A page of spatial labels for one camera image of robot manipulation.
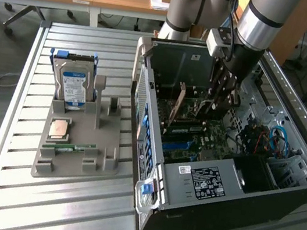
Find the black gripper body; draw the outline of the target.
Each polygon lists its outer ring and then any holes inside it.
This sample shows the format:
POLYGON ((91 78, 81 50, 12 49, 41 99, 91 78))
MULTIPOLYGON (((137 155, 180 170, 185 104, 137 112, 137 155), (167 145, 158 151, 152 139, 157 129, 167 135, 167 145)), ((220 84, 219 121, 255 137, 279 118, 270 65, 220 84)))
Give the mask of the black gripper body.
POLYGON ((234 45, 233 56, 230 61, 226 61, 225 66, 237 77, 237 82, 241 83, 256 66, 265 50, 254 51, 243 45, 234 45))

